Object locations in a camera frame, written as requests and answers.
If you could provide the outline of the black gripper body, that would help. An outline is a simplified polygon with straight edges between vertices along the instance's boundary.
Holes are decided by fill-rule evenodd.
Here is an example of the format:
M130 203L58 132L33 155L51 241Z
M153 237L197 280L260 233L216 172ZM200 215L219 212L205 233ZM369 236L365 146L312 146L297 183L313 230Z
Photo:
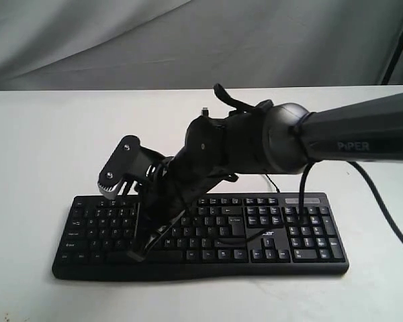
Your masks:
M152 165L155 170L148 175L148 182L139 185L139 198L141 213L155 227L169 224L223 180L238 179L235 173L218 166L197 172L182 153L161 156Z

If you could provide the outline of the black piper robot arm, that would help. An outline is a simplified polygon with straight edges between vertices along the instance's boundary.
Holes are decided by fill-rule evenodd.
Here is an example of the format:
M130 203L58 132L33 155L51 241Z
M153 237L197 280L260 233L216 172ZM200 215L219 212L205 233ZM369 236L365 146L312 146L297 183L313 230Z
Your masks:
M183 147L166 157L145 148L136 136L122 138L107 165L118 177L108 185L140 200L128 251L146 259L164 234L188 214L190 204L239 174L301 174L335 160L403 162L403 93L322 112L296 103L249 105L221 85L215 95L231 107L223 119L202 111L188 126Z

